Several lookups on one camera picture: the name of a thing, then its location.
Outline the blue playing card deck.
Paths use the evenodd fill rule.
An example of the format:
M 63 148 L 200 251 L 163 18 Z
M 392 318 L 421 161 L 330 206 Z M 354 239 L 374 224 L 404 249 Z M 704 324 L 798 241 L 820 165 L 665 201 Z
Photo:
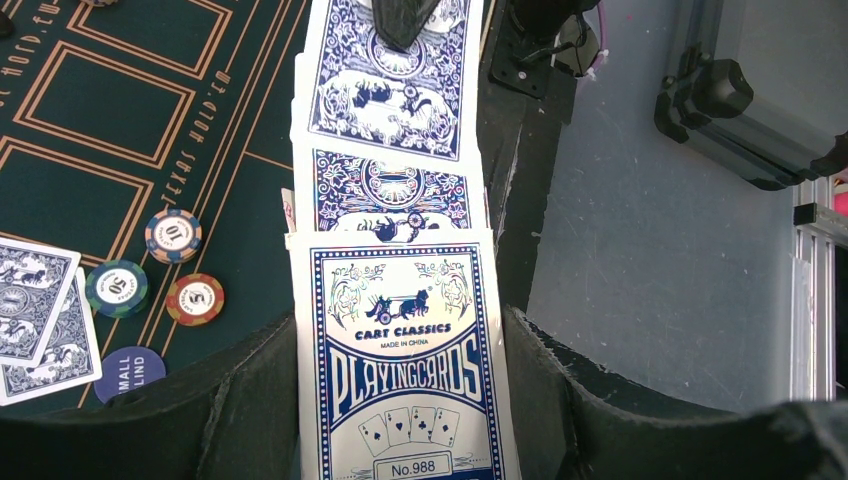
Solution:
M 517 479 L 493 235 L 291 234 L 304 479 Z

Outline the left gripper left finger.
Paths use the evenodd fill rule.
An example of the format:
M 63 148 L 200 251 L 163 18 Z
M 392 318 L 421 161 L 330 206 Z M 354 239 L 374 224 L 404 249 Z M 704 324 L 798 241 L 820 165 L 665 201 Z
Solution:
M 1 421 L 4 479 L 287 479 L 298 437 L 292 314 L 95 410 Z

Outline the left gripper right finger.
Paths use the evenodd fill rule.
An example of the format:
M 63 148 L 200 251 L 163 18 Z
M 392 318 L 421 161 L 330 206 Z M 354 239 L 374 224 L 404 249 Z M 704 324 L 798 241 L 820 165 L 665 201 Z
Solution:
M 676 399 L 502 310 L 511 413 L 526 479 L 843 479 L 847 405 L 748 413 Z

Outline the card being pulled out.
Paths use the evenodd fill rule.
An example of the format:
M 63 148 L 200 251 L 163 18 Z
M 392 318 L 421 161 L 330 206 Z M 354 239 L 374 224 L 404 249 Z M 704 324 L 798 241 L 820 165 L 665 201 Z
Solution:
M 362 155 L 464 163 L 474 135 L 483 2 L 439 2 L 403 50 L 380 38 L 373 7 L 312 2 L 291 137 Z

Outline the blue small blind button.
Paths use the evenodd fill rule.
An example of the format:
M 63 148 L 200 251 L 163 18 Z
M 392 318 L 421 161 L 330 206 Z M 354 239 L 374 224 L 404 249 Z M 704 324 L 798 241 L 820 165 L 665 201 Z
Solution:
M 102 377 L 94 382 L 93 388 L 102 403 L 167 375 L 161 356 L 142 346 L 120 348 L 107 355 L 101 366 Z

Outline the next card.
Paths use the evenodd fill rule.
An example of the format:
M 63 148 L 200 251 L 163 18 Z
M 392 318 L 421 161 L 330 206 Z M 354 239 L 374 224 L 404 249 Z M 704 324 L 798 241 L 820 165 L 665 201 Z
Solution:
M 307 145 L 293 147 L 293 160 L 299 230 L 370 232 L 384 243 L 412 243 L 487 225 L 482 181 L 474 175 Z

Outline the orange chip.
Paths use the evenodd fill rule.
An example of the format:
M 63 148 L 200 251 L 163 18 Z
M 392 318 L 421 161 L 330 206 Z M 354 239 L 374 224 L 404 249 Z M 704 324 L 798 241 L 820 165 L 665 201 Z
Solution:
M 194 273 L 180 277 L 169 288 L 165 306 L 180 325 L 195 327 L 214 320 L 225 305 L 221 283 L 211 275 Z

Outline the green chip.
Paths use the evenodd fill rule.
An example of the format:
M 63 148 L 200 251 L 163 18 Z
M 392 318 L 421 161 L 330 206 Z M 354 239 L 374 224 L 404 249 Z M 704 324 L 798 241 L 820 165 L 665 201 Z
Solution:
M 86 278 L 85 295 L 98 313 L 111 318 L 126 318 L 146 305 L 149 281 L 135 262 L 118 259 L 102 263 Z

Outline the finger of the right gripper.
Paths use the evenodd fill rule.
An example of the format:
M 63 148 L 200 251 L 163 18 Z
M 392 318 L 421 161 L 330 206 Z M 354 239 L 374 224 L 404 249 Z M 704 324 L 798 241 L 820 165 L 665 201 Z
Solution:
M 439 0 L 373 0 L 376 33 L 390 49 L 405 52 L 438 4 Z

